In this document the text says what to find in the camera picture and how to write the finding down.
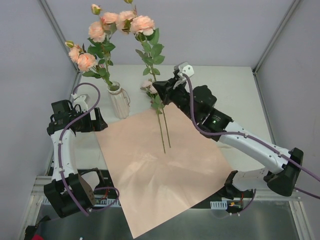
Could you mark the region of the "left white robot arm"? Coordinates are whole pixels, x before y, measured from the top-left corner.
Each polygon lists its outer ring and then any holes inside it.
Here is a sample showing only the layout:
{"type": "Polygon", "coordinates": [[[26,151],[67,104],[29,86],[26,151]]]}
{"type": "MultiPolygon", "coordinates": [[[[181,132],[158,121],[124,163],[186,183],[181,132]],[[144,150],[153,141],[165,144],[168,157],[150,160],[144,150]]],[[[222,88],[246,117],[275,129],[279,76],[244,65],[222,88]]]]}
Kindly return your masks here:
{"type": "Polygon", "coordinates": [[[101,132],[107,128],[101,111],[94,108],[95,119],[79,103],[60,100],[51,105],[53,114],[47,133],[53,143],[53,174],[43,187],[44,195],[60,218],[86,213],[95,205],[95,195],[105,191],[102,172],[92,168],[79,173],[76,165],[76,133],[101,132]]]}

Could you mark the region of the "orange rose stem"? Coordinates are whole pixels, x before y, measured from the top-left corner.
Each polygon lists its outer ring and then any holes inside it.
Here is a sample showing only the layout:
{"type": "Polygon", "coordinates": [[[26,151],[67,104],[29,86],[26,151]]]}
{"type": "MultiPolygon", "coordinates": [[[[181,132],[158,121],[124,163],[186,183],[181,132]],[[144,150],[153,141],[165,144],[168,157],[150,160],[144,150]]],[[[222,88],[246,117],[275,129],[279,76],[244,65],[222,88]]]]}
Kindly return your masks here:
{"type": "Polygon", "coordinates": [[[78,70],[84,77],[93,77],[103,79],[108,85],[110,91],[117,91],[120,87],[111,81],[109,67],[113,65],[111,61],[111,51],[115,48],[113,43],[104,40],[103,42],[94,42],[88,39],[90,45],[85,46],[75,44],[73,41],[66,41],[64,44],[68,47],[68,55],[78,70]]]}
{"type": "Polygon", "coordinates": [[[88,29],[89,41],[92,43],[93,53],[98,57],[98,65],[94,68],[96,75],[104,80],[110,91],[116,91],[119,86],[110,80],[109,66],[112,66],[111,51],[115,45],[111,43],[111,37],[117,31],[119,15],[114,12],[103,11],[97,4],[92,4],[91,13],[98,17],[88,29]]]}
{"type": "MultiPolygon", "coordinates": [[[[153,82],[157,82],[157,77],[159,77],[161,73],[156,66],[162,64],[165,59],[165,56],[162,55],[164,46],[159,43],[160,30],[156,27],[155,21],[149,16],[138,14],[137,7],[132,0],[126,0],[125,3],[131,6],[131,10],[119,13],[117,29],[126,35],[133,35],[135,40],[139,42],[141,49],[136,49],[135,52],[145,65],[142,75],[148,76],[148,79],[152,79],[153,82]]],[[[170,147],[171,140],[165,105],[163,103],[161,111],[160,121],[164,144],[165,140],[167,140],[168,146],[170,147]]]]}

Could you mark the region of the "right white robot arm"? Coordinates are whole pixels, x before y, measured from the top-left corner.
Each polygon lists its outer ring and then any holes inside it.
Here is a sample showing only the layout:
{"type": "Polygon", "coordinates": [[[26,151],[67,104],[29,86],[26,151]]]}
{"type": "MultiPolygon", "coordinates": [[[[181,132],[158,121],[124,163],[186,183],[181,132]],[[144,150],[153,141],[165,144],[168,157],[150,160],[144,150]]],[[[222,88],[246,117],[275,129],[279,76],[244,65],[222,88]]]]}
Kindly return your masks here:
{"type": "Polygon", "coordinates": [[[207,85],[187,92],[185,84],[175,86],[176,82],[176,78],[171,78],[152,84],[165,105],[175,104],[205,137],[229,145],[264,166],[251,171],[232,171],[223,187],[226,198],[233,199],[250,189],[269,189],[284,197],[292,195],[301,172],[302,150],[272,145],[246,131],[230,116],[215,108],[217,98],[207,85]]]}

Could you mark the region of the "pink wrapping paper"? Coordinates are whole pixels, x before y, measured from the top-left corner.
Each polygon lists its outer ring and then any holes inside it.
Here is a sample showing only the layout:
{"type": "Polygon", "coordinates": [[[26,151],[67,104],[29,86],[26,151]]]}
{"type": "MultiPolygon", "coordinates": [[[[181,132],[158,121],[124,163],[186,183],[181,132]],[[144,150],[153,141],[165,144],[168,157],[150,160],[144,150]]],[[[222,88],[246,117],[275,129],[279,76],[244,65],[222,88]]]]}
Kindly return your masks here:
{"type": "Polygon", "coordinates": [[[174,104],[165,115],[148,109],[96,134],[134,238],[216,193],[232,171],[174,104]]]}

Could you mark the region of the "pale pink rose stem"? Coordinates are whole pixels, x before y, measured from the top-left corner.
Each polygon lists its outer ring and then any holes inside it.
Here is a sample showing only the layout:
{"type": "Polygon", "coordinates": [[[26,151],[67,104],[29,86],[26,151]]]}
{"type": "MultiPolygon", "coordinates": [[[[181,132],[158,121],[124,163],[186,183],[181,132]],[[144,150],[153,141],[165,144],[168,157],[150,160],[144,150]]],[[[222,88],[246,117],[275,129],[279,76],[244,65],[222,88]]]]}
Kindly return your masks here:
{"type": "Polygon", "coordinates": [[[142,84],[140,89],[146,93],[146,95],[150,98],[150,105],[153,110],[155,110],[157,121],[159,125],[160,130],[160,136],[161,136],[161,142],[162,142],[162,148],[163,152],[166,153],[166,147],[164,142],[164,136],[163,136],[163,129],[161,124],[160,115],[162,114],[162,102],[160,99],[160,96],[153,86],[153,80],[149,78],[148,80],[145,80],[142,84]]]}

